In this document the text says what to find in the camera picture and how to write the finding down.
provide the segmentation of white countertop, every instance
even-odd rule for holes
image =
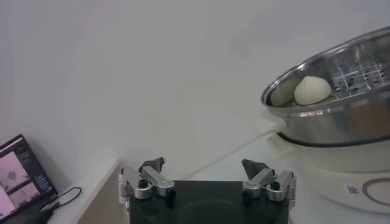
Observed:
[[[82,193],[70,204],[55,210],[48,224],[76,224],[118,164],[117,158],[106,158],[93,173],[73,184],[81,187]]]
[[[190,180],[247,180],[242,159],[266,163],[277,172],[292,170],[297,177],[296,206],[291,211],[295,224],[389,224],[390,215],[360,211],[335,203],[312,190],[299,172],[298,157],[294,154],[273,156],[267,138],[260,138],[218,163],[188,177]]]

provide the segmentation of white bun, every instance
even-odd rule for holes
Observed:
[[[310,105],[326,99],[332,93],[331,90],[325,79],[306,76],[295,89],[294,97],[299,105]]]

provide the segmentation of black cable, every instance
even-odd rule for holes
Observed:
[[[64,202],[62,204],[59,201],[57,201],[59,198],[61,198],[62,196],[68,194],[69,192],[71,192],[73,190],[79,190],[79,192],[76,194],[76,196],[74,196],[73,198],[71,198],[70,200],[68,200],[67,202]],[[65,193],[53,198],[52,201],[50,201],[48,204],[42,206],[41,213],[52,212],[52,211],[56,210],[57,208],[60,208],[64,205],[67,205],[67,204],[71,203],[73,200],[75,200],[78,196],[80,196],[81,193],[82,193],[81,187],[72,187],[71,189],[67,190]]]
[[[75,190],[75,189],[79,190],[79,192],[77,193],[77,195],[74,196],[74,197],[73,197],[72,199],[70,199],[69,201],[65,202],[64,204],[59,204],[59,206],[58,206],[57,208],[62,207],[62,206],[64,206],[64,205],[67,205],[67,204],[71,203],[71,202],[74,201],[78,196],[80,196],[81,192],[83,191],[83,190],[81,189],[81,187],[72,187],[71,189],[69,189],[68,191],[66,191],[65,193],[63,193],[62,195],[57,196],[56,199],[58,199],[58,198],[60,198],[60,197],[62,197],[62,196],[64,196],[64,195],[66,195],[67,193],[69,193],[69,192],[71,192],[71,191],[73,191],[73,190]]]

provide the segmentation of black screw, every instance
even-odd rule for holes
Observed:
[[[274,181],[274,182],[272,182],[271,183],[271,189],[272,190],[279,190],[280,189],[280,183],[279,182],[276,182],[276,181]]]
[[[139,182],[138,182],[138,187],[139,187],[139,188],[145,188],[145,187],[147,187],[147,180],[139,180]]]

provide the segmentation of sticker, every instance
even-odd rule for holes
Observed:
[[[361,195],[359,188],[354,184],[346,184],[345,188],[346,188],[347,192],[352,196],[358,197]]]

